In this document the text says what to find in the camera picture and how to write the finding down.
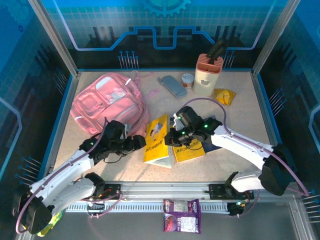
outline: gray case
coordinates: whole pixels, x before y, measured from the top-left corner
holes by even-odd
[[[187,95],[187,90],[172,76],[165,76],[162,80],[158,77],[157,80],[175,97],[182,98]]]

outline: beige table surface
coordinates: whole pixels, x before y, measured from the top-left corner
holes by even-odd
[[[185,73],[194,74],[194,71],[162,71],[153,76],[141,79],[141,91],[147,94],[158,88],[160,92],[148,101],[150,119],[156,119],[163,114],[173,115],[188,100],[201,97],[192,89],[188,89],[187,96],[174,97],[169,91],[157,82],[157,77],[171,75],[178,81]],[[79,80],[76,94],[94,82],[104,72],[83,72]],[[256,141],[269,144],[266,127],[262,118],[257,96],[249,72],[222,72],[216,88],[224,88],[236,92],[231,106],[226,106],[227,125],[232,130],[252,138]],[[223,120],[222,110],[210,101],[198,100],[189,106],[193,107],[202,118],[215,115]],[[61,146],[57,155],[55,168],[65,162],[79,148],[79,145],[89,137],[73,120],[71,115],[67,120]],[[143,163],[144,150],[138,150],[123,157],[118,163],[106,164],[99,162],[91,170],[96,172],[105,181],[145,181],[145,182],[217,182],[225,181],[235,171],[251,171],[256,167],[244,158],[226,150],[219,149],[207,153],[201,158],[174,164],[171,169]],[[119,156],[112,154],[107,161],[115,161]]]

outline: yellow booklet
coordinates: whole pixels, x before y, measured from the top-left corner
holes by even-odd
[[[165,136],[169,131],[167,114],[150,122],[146,129],[143,162],[165,168],[172,167],[172,147],[165,145]]]
[[[205,150],[201,145],[201,142],[197,139],[193,139],[189,147],[173,147],[173,152],[177,163],[181,163],[187,160],[196,159],[204,156]]]

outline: snack bag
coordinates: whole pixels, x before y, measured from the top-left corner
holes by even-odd
[[[216,88],[213,93],[213,97],[224,105],[230,106],[234,100],[236,93],[234,91]]]
[[[201,233],[199,200],[163,200],[164,231]]]

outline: purple snack package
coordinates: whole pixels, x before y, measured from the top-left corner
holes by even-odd
[[[199,200],[163,200],[164,231],[201,233]]]

